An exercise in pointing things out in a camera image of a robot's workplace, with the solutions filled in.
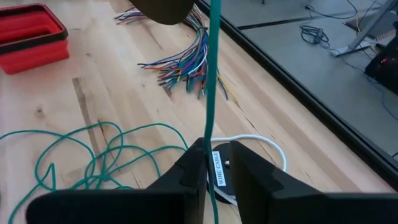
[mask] red container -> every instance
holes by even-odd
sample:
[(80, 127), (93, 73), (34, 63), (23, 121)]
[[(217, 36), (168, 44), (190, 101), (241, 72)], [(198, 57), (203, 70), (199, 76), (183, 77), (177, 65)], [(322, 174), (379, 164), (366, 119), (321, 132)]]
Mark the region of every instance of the red container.
[(0, 67), (15, 74), (69, 57), (68, 31), (43, 4), (0, 9)]

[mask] gray floor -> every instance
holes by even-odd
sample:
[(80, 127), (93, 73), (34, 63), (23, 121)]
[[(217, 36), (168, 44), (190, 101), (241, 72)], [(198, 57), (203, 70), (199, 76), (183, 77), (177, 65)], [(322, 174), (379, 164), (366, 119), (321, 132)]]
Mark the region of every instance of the gray floor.
[[(358, 10), (363, 10), (373, 0), (351, 2)], [(267, 0), (265, 5), (261, 4), (261, 0), (223, 0), (222, 13), (235, 26), (246, 26), (308, 17), (308, 11), (301, 6), (305, 3), (325, 14), (347, 12), (349, 15), (353, 11), (346, 0)], [(355, 32), (343, 22), (322, 18), (315, 19), (310, 25), (322, 27), (330, 38), (331, 48), (338, 48), (348, 45), (356, 37)], [(300, 23), (302, 22), (247, 29), (243, 33), (337, 115), (388, 154), (397, 153), (398, 121), (383, 107), (382, 93), (369, 84), (362, 72), (348, 66), (341, 58), (334, 58), (328, 50), (304, 42), (300, 37)], [(371, 50), (366, 52), (374, 56)], [(370, 62), (363, 52), (343, 58), (363, 70)], [(385, 105), (398, 117), (398, 96), (388, 90), (385, 93)]]

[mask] teal cable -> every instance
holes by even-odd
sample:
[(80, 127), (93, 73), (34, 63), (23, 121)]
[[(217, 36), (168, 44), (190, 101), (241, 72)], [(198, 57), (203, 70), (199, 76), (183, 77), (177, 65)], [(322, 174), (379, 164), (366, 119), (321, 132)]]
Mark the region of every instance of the teal cable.
[[(79, 133), (79, 132), (81, 132), (81, 131), (89, 130), (89, 129), (92, 129), (92, 128), (95, 128), (95, 127), (98, 127), (98, 126), (102, 126), (102, 125), (111, 125), (111, 126), (114, 126), (114, 127), (119, 131), (119, 134), (118, 134), (116, 137), (112, 138), (112, 140), (111, 140), (111, 141), (108, 143), (108, 145), (106, 146), (106, 150), (105, 150), (104, 152), (102, 152), (101, 154), (97, 155), (97, 156), (95, 156), (95, 155), (93, 154), (93, 150), (92, 150), (88, 145), (86, 145), (85, 143), (83, 143), (83, 142), (81, 142), (81, 141), (79, 141), (79, 140), (77, 140), (77, 139), (71, 137), (71, 135), (73, 135), (73, 134)], [(134, 132), (134, 131), (138, 131), (138, 130), (143, 129), (143, 128), (149, 128), (149, 127), (153, 127), (153, 126), (164, 126), (164, 127), (166, 127), (166, 128), (169, 128), (169, 129), (175, 131), (175, 132), (177, 133), (177, 135), (180, 137), (180, 139), (182, 140), (182, 142), (183, 142), (183, 144), (184, 144), (184, 147), (180, 147), (180, 146), (162, 146), (162, 147), (160, 147), (160, 148), (158, 148), (158, 149), (155, 149), (155, 150), (153, 150), (153, 151), (147, 151), (147, 150), (145, 150), (145, 149), (143, 149), (143, 148), (141, 148), (141, 147), (139, 147), (139, 146), (124, 145), (124, 141), (123, 141), (124, 135), (129, 134), (129, 133), (132, 133), (132, 132)], [(87, 149), (87, 150), (89, 151), (89, 153), (90, 153), (90, 156), (91, 156), (91, 161), (90, 161), (90, 162), (88, 163), (88, 165), (86, 166), (84, 178), (81, 179), (81, 180), (79, 180), (79, 181), (78, 181), (77, 183), (75, 183), (74, 185), (72, 185), (69, 189), (78, 189), (79, 187), (82, 187), (82, 186), (84, 186), (84, 189), (92, 189), (92, 188), (90, 188), (90, 187), (91, 187), (92, 184), (95, 183), (96, 181), (98, 181), (98, 182), (97, 182), (97, 184), (95, 185), (94, 189), (99, 189), (99, 188), (101, 187), (101, 185), (98, 184), (98, 183), (100, 183), (100, 182), (102, 183), (103, 181), (106, 181), (106, 180), (111, 181), (111, 182), (113, 182), (115, 185), (117, 185), (117, 187), (116, 187), (115, 189), (132, 189), (132, 187), (123, 186), (122, 184), (120, 184), (117, 180), (115, 180), (115, 179), (113, 179), (113, 178), (111, 177), (111, 174), (113, 174), (113, 173), (115, 173), (115, 172), (121, 170), (122, 168), (125, 168), (125, 167), (127, 167), (127, 166), (129, 166), (129, 165), (131, 165), (131, 164), (133, 164), (133, 163), (135, 163), (135, 162), (137, 162), (139, 159), (142, 159), (143, 157), (149, 156), (149, 157), (152, 159), (152, 161), (154, 162), (157, 175), (160, 177), (159, 166), (157, 165), (156, 160), (153, 158), (152, 155), (153, 155), (154, 153), (156, 153), (156, 152), (160, 152), (160, 151), (163, 151), (163, 150), (166, 150), (166, 149), (180, 149), (180, 150), (182, 150), (182, 151), (186, 151), (186, 150), (188, 149), (188, 145), (187, 145), (187, 143), (185, 142), (184, 138), (182, 137), (181, 133), (179, 133), (175, 128), (173, 128), (173, 127), (171, 127), (171, 126), (169, 126), (169, 125), (167, 125), (167, 124), (164, 124), (164, 123), (148, 124), (148, 125), (140, 126), (140, 127), (138, 127), (138, 128), (135, 128), (135, 129), (132, 129), (132, 130), (129, 130), (129, 131), (126, 131), (126, 132), (122, 132), (122, 131), (121, 131), (121, 128), (120, 128), (117, 124), (114, 124), (114, 123), (112, 123), (112, 122), (107, 122), (107, 121), (106, 121), (106, 122), (100, 122), (100, 123), (97, 123), (97, 124), (93, 124), (93, 125), (91, 125), (91, 126), (87, 126), (87, 127), (84, 127), (84, 128), (77, 129), (77, 130), (72, 131), (72, 132), (70, 132), (70, 133), (68, 133), (68, 134), (59, 134), (59, 133), (55, 133), (55, 132), (51, 132), (51, 131), (46, 131), (46, 130), (22, 130), (22, 131), (13, 131), (13, 132), (10, 132), (10, 133), (7, 133), (7, 134), (4, 134), (4, 135), (0, 136), (0, 140), (6, 138), (6, 137), (8, 137), (8, 136), (11, 136), (11, 135), (13, 135), (13, 134), (22, 134), (22, 133), (50, 134), (50, 135), (53, 135), (53, 136), (56, 136), (56, 137), (59, 137), (59, 138), (58, 138), (55, 142), (53, 142), (49, 147), (47, 147), (47, 148), (43, 151), (43, 153), (41, 153), (41, 155), (39, 156), (39, 158), (38, 158), (38, 160), (37, 160), (37, 162), (36, 162), (36, 164), (35, 164), (35, 171), (34, 171), (34, 173), (35, 173), (35, 178), (36, 178), (36, 181), (37, 181), (37, 185), (35, 185), (35, 187), (33, 187), (33, 188), (28, 192), (28, 194), (16, 205), (16, 207), (14, 208), (14, 210), (13, 210), (13, 211), (11, 212), (11, 214), (10, 214), (8, 224), (12, 224), (12, 223), (13, 223), (14, 217), (15, 217), (16, 213), (18, 212), (18, 210), (20, 209), (20, 207), (26, 202), (26, 200), (28, 200), (28, 199), (32, 196), (32, 194), (33, 194), (39, 187), (42, 187), (42, 188), (44, 188), (44, 189), (46, 189), (46, 190), (49, 190), (49, 191), (51, 191), (51, 192), (57, 190), (57, 180), (56, 180), (56, 173), (55, 173), (55, 164), (54, 164), (54, 163), (51, 163), (51, 164), (49, 165), (49, 167), (47, 168), (47, 171), (46, 171), (46, 173), (45, 173), (45, 175), (44, 175), (43, 177), (40, 177), (40, 176), (39, 176), (39, 167), (40, 167), (40, 162), (42, 161), (42, 159), (44, 158), (44, 156), (46, 155), (46, 153), (48, 153), (51, 149), (53, 149), (54, 146), (56, 146), (57, 144), (59, 144), (59, 143), (62, 142), (63, 140), (66, 140), (66, 139), (67, 139), (67, 140), (71, 140), (71, 141), (74, 141), (74, 142), (78, 143), (79, 145), (81, 145), (81, 146), (83, 146), (85, 149)], [(112, 146), (112, 143), (115, 142), (115, 140), (117, 140), (117, 139), (121, 139), (121, 140), (120, 140), (120, 145), (118, 145), (118, 146)], [(127, 162), (127, 163), (125, 163), (125, 164), (123, 164), (123, 165), (120, 165), (120, 166), (114, 168), (113, 170), (111, 170), (112, 166), (116, 164), (116, 161), (117, 161), (116, 158), (119, 158), (119, 156), (120, 156), (120, 154), (121, 154), (121, 151), (122, 151), (123, 149), (127, 149), (127, 148), (129, 148), (129, 149), (138, 149), (138, 150), (144, 152), (144, 154), (141, 155), (141, 156), (139, 156), (139, 157), (137, 157), (137, 158), (135, 158), (135, 159), (133, 159), (133, 160), (131, 160), (131, 161), (129, 161), (129, 162)], [(107, 167), (107, 166), (106, 166), (106, 162), (105, 162), (105, 161), (106, 161), (105, 158), (106, 158), (106, 156), (108, 155), (108, 153), (111, 153), (111, 152), (113, 152), (113, 151), (118, 151), (118, 154), (117, 154), (117, 156), (115, 157), (115, 160), (112, 162), (112, 164), (111, 164), (109, 167)], [(102, 159), (104, 162), (103, 162), (103, 165), (101, 166), (101, 170), (100, 170), (99, 175), (94, 175), (94, 171), (95, 171), (95, 167), (96, 167), (96, 161), (97, 161), (98, 159)], [(48, 177), (49, 175), (51, 176), (51, 180), (52, 180), (51, 187), (48, 186), (48, 185), (46, 185), (46, 184), (44, 183), (44, 181), (47, 180), (47, 177)]]
[(218, 209), (214, 193), (213, 167), (211, 166), (211, 135), (215, 119), (217, 60), (218, 60), (218, 33), (220, 31), (221, 0), (211, 0), (210, 4), (210, 34), (208, 52), (208, 76), (206, 80), (206, 127), (205, 147), (208, 153), (209, 193), (213, 205), (214, 223), (218, 224)]

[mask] multicolored wire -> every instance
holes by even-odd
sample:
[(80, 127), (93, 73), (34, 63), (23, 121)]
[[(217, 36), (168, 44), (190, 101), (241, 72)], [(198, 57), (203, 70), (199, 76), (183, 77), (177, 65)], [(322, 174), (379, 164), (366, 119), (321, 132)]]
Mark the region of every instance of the multicolored wire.
[[(132, 24), (133, 22), (147, 19), (135, 7), (115, 17), (117, 24)], [(160, 59), (152, 63), (139, 63), (143, 69), (158, 72), (158, 83), (160, 86), (170, 90), (178, 82), (185, 82), (188, 93), (198, 90), (198, 98), (206, 94), (206, 76), (208, 71), (207, 53), (209, 36), (207, 27), (201, 17), (201, 11), (194, 5), (191, 13), (185, 18), (183, 23), (193, 29), (196, 39), (191, 46), (173, 56)], [(225, 81), (218, 72), (218, 83), (223, 89), (226, 99), (228, 96), (238, 104), (237, 99), (227, 87)]]

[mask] wood grain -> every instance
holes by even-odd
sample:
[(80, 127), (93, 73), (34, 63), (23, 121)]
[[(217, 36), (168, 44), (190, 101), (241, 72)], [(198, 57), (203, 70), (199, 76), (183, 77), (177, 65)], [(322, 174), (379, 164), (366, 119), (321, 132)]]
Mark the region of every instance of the wood grain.
[[(0, 6), (28, 3), (2, 1)], [(125, 0), (41, 0), (69, 31), (71, 57), (17, 75), (0, 73), (0, 133), (19, 129), (48, 129), (61, 133), (97, 121), (113, 121), (124, 129), (163, 122), (177, 128), (189, 144), (203, 135), (205, 99), (185, 93), (184, 85), (171, 92), (157, 85), (157, 74), (137, 63), (175, 54), (190, 45), (195, 34), (183, 25), (163, 26), (142, 21), (117, 26), (113, 16), (129, 7)], [(302, 106), (267, 71), (225, 33), (220, 34), (219, 68), (239, 105), (216, 96), (214, 136), (253, 133), (279, 144), (288, 159), (288, 172), (322, 191), (392, 192), (363, 161)], [(116, 135), (109, 126), (75, 137), (105, 149)], [(55, 138), (23, 134), (0, 142), (0, 223), (35, 185), (33, 169), (39, 154)], [(150, 128), (126, 137), (128, 144), (154, 149), (182, 145), (165, 128)], [(253, 151), (280, 166), (277, 152), (257, 141), (242, 141)], [(117, 165), (141, 155), (126, 151)], [(181, 156), (178, 151), (155, 155), (162, 172)], [(56, 163), (57, 186), (64, 188), (82, 178), (90, 155), (71, 142), (57, 146), (40, 167)], [(150, 159), (143, 159), (114, 175), (120, 182), (145, 188), (156, 178)], [(34, 197), (44, 193), (38, 190)], [(15, 223), (24, 222), (26, 204)], [(219, 203), (220, 223), (240, 223), (238, 210)], [(206, 201), (205, 223), (212, 223)]]

